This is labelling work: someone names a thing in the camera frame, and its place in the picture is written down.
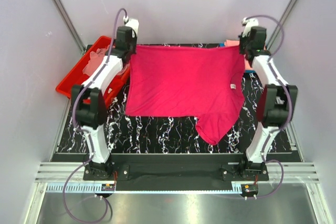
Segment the red t shirt in bin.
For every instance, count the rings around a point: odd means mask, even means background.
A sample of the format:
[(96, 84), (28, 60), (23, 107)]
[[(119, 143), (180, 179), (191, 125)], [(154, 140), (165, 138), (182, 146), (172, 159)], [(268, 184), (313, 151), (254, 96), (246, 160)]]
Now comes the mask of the red t shirt in bin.
[(108, 105), (118, 95), (121, 88), (126, 84), (130, 76), (130, 67), (127, 67), (122, 74), (116, 75), (108, 85), (104, 93), (104, 101)]

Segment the dusty pink t shirt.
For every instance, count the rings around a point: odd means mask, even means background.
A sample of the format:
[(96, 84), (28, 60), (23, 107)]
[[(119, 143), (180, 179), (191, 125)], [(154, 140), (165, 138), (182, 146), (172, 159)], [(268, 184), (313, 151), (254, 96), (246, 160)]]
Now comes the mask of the dusty pink t shirt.
[(90, 52), (90, 59), (87, 65), (82, 70), (82, 73), (86, 74), (89, 77), (92, 76), (96, 69), (103, 62), (103, 58), (108, 50), (109, 46), (106, 48), (98, 48), (96, 51)]

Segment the folded salmon t shirt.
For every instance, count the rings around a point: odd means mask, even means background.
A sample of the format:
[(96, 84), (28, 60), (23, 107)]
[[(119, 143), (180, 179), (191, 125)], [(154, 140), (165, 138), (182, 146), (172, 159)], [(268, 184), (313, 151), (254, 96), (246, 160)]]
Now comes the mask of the folded salmon t shirt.
[(226, 40), (225, 44), (225, 66), (232, 74), (243, 75), (245, 72), (255, 72), (259, 63), (265, 66), (269, 60), (268, 55), (255, 55), (239, 53), (239, 40)]

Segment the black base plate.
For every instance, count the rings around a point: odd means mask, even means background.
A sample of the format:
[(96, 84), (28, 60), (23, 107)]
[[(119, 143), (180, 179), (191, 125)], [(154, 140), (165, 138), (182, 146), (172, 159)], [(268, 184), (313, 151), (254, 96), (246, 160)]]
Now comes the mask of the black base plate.
[[(270, 178), (270, 168), (259, 175), (241, 175), (237, 167), (242, 153), (225, 154), (111, 154), (113, 175), (104, 181), (116, 179), (134, 185), (176, 184), (183, 187), (214, 186), (222, 183), (251, 181), (258, 176), (265, 182)], [(103, 181), (83, 175), (84, 181)]]

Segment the red plastic bin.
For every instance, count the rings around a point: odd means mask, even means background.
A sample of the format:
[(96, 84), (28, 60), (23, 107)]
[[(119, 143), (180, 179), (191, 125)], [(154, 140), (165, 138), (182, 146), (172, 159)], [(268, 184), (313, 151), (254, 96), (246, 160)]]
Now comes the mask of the red plastic bin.
[[(82, 58), (76, 63), (76, 65), (70, 70), (70, 72), (63, 78), (63, 80), (57, 85), (56, 91), (60, 94), (65, 95), (68, 98), (71, 98), (71, 88), (74, 84), (82, 84), (86, 80), (89, 79), (89, 76), (82, 73), (82, 70), (87, 65), (90, 59), (90, 52), (96, 51), (98, 48), (106, 48), (110, 45), (111, 38), (107, 36), (100, 36), (98, 40), (93, 45), (88, 45), (87, 51), (82, 56)], [(126, 65), (122, 72), (122, 74), (129, 65)]]

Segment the black marble table mat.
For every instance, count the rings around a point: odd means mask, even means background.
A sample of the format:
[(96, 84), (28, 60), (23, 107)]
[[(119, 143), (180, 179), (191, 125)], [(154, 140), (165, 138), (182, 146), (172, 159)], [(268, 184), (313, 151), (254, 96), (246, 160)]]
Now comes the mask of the black marble table mat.
[(206, 143), (196, 130), (197, 117), (153, 118), (125, 114), (131, 80), (128, 79), (108, 108), (104, 134), (112, 153), (214, 154), (243, 153), (257, 129), (257, 102), (263, 86), (255, 73), (243, 75), (245, 97), (233, 127), (216, 145)]

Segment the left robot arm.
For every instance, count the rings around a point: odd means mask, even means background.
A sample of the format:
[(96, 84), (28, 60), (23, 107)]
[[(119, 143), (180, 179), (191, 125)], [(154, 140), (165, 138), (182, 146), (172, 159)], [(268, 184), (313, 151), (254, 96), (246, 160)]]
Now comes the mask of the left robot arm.
[(122, 71), (135, 53), (137, 29), (120, 26), (107, 55), (89, 79), (71, 89), (72, 122), (74, 129), (84, 135), (89, 149), (89, 159), (84, 162), (87, 175), (107, 180), (113, 175), (113, 164), (106, 144), (104, 124), (107, 107), (104, 93), (113, 78)]

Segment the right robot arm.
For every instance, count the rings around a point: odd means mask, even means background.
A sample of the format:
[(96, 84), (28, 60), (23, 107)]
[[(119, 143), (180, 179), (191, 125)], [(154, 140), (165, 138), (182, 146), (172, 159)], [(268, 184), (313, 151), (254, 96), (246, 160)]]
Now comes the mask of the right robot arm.
[(264, 49), (266, 29), (246, 25), (239, 36), (239, 52), (256, 72), (263, 92), (257, 104), (257, 130), (237, 172), (244, 180), (266, 172), (266, 157), (277, 134), (292, 120), (298, 88), (289, 85), (277, 70), (271, 53)]

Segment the right aluminium frame post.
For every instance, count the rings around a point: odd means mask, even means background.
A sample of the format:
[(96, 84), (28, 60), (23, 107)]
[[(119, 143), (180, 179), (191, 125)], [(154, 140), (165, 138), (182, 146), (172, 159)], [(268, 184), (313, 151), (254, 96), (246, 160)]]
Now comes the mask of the right aluminium frame post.
[(269, 50), (275, 50), (277, 47), (280, 46), (280, 43), (278, 42), (278, 39), (282, 39), (282, 32), (280, 25), (282, 28), (284, 28), (286, 21), (288, 20), (290, 14), (292, 13), (294, 7), (299, 2), (299, 0), (289, 0), (280, 20), (279, 25), (276, 26), (274, 31), (272, 32), (268, 42), (266, 43), (266, 47)]

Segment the aluminium rail profile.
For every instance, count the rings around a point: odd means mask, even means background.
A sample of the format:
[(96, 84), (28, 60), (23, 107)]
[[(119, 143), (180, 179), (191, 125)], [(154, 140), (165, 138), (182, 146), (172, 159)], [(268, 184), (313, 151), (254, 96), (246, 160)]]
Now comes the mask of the aluminium rail profile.
[(71, 181), (81, 181), (85, 173), (82, 163), (72, 162), (42, 162), (39, 166), (36, 182), (65, 182), (72, 172), (80, 168), (72, 175)]

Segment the left aluminium frame post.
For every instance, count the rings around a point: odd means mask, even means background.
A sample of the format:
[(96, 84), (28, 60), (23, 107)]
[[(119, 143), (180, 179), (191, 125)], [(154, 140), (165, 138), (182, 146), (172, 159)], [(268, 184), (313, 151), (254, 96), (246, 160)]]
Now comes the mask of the left aluminium frame post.
[(63, 3), (61, 0), (52, 0), (53, 4), (55, 5), (58, 13), (60, 14), (63, 22), (65, 23), (68, 31), (70, 32), (72, 38), (74, 39), (77, 47), (79, 50), (83, 53), (86, 49), (86, 45), (82, 42), (79, 33), (74, 27), (73, 22), (70, 19), (70, 16), (68, 15)]

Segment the aluminium frame post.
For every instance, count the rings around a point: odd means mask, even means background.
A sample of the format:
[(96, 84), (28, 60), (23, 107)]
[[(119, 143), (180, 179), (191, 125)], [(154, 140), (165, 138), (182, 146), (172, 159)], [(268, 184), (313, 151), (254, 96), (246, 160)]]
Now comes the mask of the aluminium frame post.
[(280, 43), (278, 42), (278, 39), (282, 39), (282, 32), (280, 25), (282, 28), (284, 28), (286, 21), (288, 20), (290, 14), (292, 13), (294, 7), (299, 2), (299, 0), (289, 0), (280, 20), (279, 25), (276, 26), (274, 31), (272, 32), (268, 42), (266, 43), (266, 47), (269, 50), (275, 50), (277, 47), (280, 46)]
[(70, 19), (70, 16), (68, 15), (63, 3), (61, 0), (52, 0), (53, 4), (55, 5), (58, 13), (60, 14), (63, 22), (65, 23), (68, 31), (70, 32), (72, 38), (74, 39), (77, 47), (79, 50), (83, 53), (86, 49), (86, 45), (82, 42), (79, 33), (74, 27), (73, 22)]

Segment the magenta t shirt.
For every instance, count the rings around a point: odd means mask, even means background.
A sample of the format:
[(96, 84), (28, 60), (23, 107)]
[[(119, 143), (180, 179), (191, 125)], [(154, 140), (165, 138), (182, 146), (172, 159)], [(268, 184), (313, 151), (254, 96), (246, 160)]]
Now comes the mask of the magenta t shirt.
[(140, 45), (130, 59), (128, 116), (197, 118), (196, 131), (215, 145), (244, 104), (244, 56), (238, 46), (195, 48)]

